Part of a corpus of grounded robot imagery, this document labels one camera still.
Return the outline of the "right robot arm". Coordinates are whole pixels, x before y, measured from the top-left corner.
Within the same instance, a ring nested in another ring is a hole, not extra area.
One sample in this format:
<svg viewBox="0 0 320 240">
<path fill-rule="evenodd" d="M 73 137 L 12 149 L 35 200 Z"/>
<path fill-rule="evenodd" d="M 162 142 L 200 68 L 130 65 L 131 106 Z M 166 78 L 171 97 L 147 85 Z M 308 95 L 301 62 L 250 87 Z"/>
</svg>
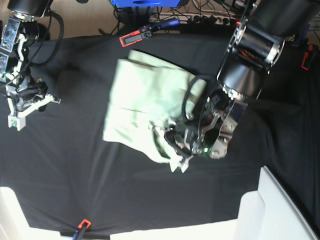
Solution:
<svg viewBox="0 0 320 240">
<path fill-rule="evenodd" d="M 49 64 L 58 53 L 64 36 L 62 17 L 51 10 L 50 0 L 10 0 L 7 8 L 12 12 L 2 30 L 0 42 L 0 86 L 5 88 L 5 98 L 13 119 L 43 111 L 48 103 L 59 104 L 60 98 L 48 93 L 41 79 L 31 76 L 31 67 Z M 50 56 L 41 63 L 33 60 L 42 48 L 49 29 L 41 35 L 37 18 L 48 17 L 59 23 L 59 36 Z"/>
</svg>

